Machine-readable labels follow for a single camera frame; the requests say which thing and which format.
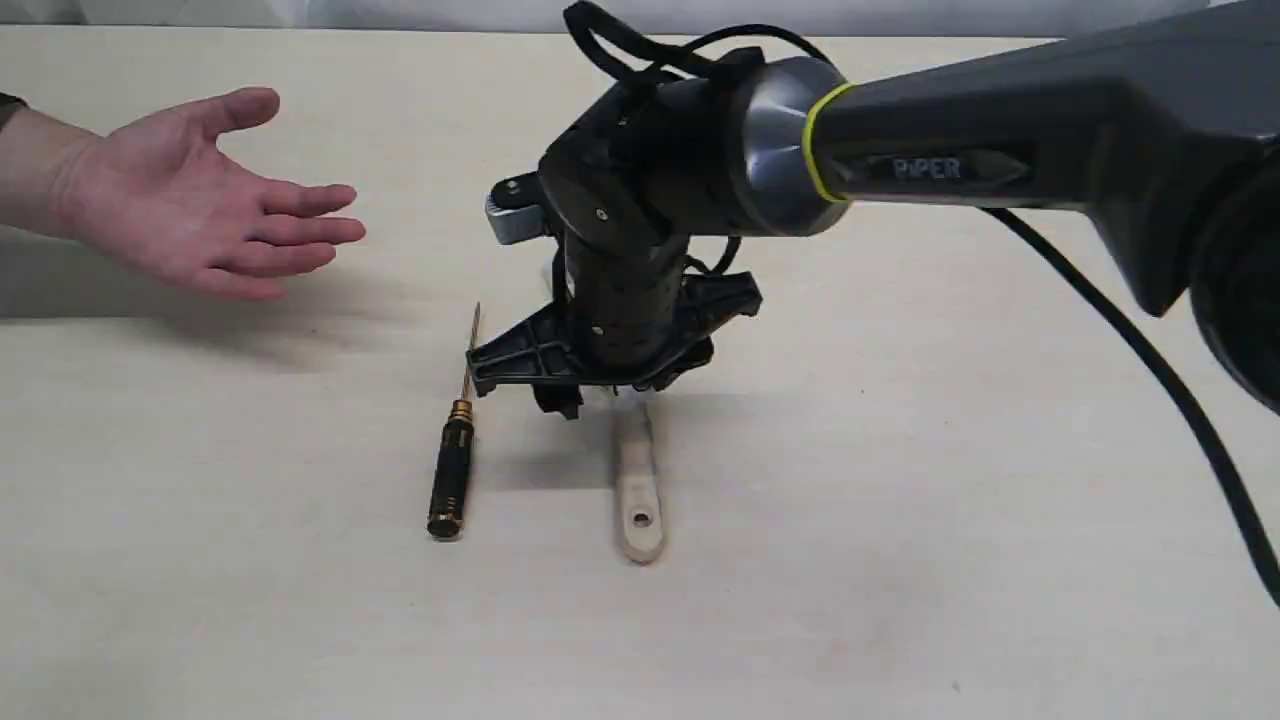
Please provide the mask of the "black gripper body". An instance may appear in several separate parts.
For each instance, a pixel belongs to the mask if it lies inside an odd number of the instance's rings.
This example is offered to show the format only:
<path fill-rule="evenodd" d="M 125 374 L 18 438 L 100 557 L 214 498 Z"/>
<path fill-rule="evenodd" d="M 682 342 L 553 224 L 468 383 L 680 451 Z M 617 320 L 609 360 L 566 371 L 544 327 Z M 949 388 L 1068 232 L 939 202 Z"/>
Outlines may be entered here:
<path fill-rule="evenodd" d="M 755 316 L 763 297 L 749 272 L 730 270 L 741 238 L 728 237 L 707 265 L 677 237 L 653 258 L 591 249 L 577 234 L 558 240 L 548 305 L 467 351 L 474 388 L 500 386 L 634 387 L 655 378 L 699 340 Z"/>

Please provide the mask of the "person's forearm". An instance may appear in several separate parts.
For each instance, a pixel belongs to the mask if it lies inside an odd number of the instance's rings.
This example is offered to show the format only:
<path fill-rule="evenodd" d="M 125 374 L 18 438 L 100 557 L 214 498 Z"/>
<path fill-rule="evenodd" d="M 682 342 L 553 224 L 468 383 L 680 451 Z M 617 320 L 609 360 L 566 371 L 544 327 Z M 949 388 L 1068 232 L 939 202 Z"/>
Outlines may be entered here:
<path fill-rule="evenodd" d="M 84 136 L 73 126 L 1 96 L 1 222 L 58 236 L 61 176 Z"/>

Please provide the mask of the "dark grey Piper robot arm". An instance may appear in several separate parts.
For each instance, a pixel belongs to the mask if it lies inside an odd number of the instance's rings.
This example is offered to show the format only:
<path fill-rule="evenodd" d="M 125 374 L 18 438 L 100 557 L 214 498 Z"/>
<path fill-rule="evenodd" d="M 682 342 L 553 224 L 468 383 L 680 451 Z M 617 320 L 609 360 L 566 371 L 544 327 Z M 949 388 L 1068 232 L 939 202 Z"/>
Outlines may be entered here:
<path fill-rule="evenodd" d="M 812 45 L 709 59 L 590 1 L 564 10 L 613 81 L 497 183 L 497 238 L 556 238 L 553 301 L 468 352 L 480 395 L 531 386 L 576 418 L 584 386 L 659 391 L 762 304 L 686 274 L 695 236 L 809 237 L 856 201 L 1087 217 L 1134 300 L 1185 290 L 1236 383 L 1277 407 L 1277 4 L 1236 1 L 859 85 Z"/>

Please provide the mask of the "open bare human hand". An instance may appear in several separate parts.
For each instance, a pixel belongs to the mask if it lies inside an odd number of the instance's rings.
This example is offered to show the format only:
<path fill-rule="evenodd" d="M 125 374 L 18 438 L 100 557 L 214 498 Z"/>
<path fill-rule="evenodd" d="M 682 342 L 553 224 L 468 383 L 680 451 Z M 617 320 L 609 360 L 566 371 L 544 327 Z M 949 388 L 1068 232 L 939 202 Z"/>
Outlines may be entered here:
<path fill-rule="evenodd" d="M 366 234 L 346 215 L 357 196 L 348 184 L 271 179 L 219 149 L 221 136 L 265 126 L 280 108 L 275 90 L 246 87 L 90 136 L 52 188 L 59 234 L 184 290 L 280 297 L 284 279 Z"/>

